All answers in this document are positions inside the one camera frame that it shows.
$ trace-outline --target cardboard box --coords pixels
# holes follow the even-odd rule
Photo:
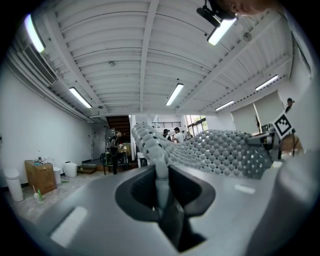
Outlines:
[[[299,137],[294,134],[289,134],[285,136],[281,141],[281,150],[284,153],[291,153],[293,148],[297,151],[303,151],[303,147],[299,140]]]
[[[41,194],[45,194],[57,188],[51,163],[35,165],[34,161],[26,160],[24,165],[29,186],[34,186],[36,192],[40,189]]]

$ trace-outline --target door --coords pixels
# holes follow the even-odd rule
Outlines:
[[[99,159],[106,150],[106,129],[103,126],[93,126],[91,132],[91,160]]]

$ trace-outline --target fluorescent light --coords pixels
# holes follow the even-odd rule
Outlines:
[[[88,101],[85,100],[84,97],[82,97],[82,96],[80,95],[80,93],[77,91],[76,88],[71,87],[71,88],[69,89],[69,91],[70,91],[74,96],[76,96],[76,98],[77,98],[79,101],[81,101],[82,104],[85,105],[88,109],[91,109],[91,108],[92,108],[92,106],[88,103]]]
[[[34,47],[36,48],[36,50],[41,53],[45,47],[43,45],[43,43],[41,42],[40,37],[38,36],[38,33],[36,31],[36,28],[32,22],[31,19],[31,14],[29,14],[25,19],[24,19],[24,25],[26,28],[26,31],[28,32],[28,35],[34,45]]]
[[[224,19],[221,22],[220,27],[216,27],[212,31],[212,33],[209,35],[207,41],[210,44],[215,46],[220,41],[220,39],[224,36],[224,34],[228,31],[228,29],[230,29],[232,24],[235,23],[236,20],[237,20],[237,18],[234,18],[234,19],[231,19],[231,20]]]
[[[231,100],[230,102],[228,102],[228,103],[226,103],[226,104],[224,104],[224,105],[216,108],[215,111],[222,110],[223,108],[225,108],[225,107],[227,107],[227,106],[229,106],[229,105],[231,105],[231,104],[233,104],[233,103],[235,103],[235,102],[234,102],[233,100]]]
[[[184,87],[184,85],[182,83],[178,83],[176,85],[174,92],[172,93],[170,99],[166,103],[166,106],[170,106],[172,104],[172,102],[174,102],[175,98],[178,96],[178,94],[180,93],[180,91],[182,90],[183,87]]]
[[[257,88],[255,88],[256,91],[261,90],[263,87],[266,87],[268,84],[271,84],[274,80],[278,79],[278,75],[275,75],[274,77],[270,78],[268,81],[264,82],[263,84],[259,85]]]

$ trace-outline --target gray plastic gripper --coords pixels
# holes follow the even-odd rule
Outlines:
[[[158,179],[168,179],[168,165],[182,164],[216,175],[260,179],[273,161],[261,146],[250,146],[250,134],[241,131],[206,130],[183,143],[172,143],[147,123],[132,128],[136,145],[156,167]]]

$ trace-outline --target ceiling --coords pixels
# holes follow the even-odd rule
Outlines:
[[[87,117],[214,115],[224,103],[234,100],[231,108],[240,106],[288,79],[293,40],[283,17],[272,11],[240,17],[212,46],[207,37],[213,26],[196,12],[203,4],[204,0],[45,3],[33,17],[45,43],[44,54],[61,78],[50,90]],[[249,42],[244,40],[248,32]],[[256,93],[255,87],[274,75],[279,75],[278,81]],[[184,88],[166,106],[177,79]],[[93,108],[83,106],[69,87],[76,87]]]

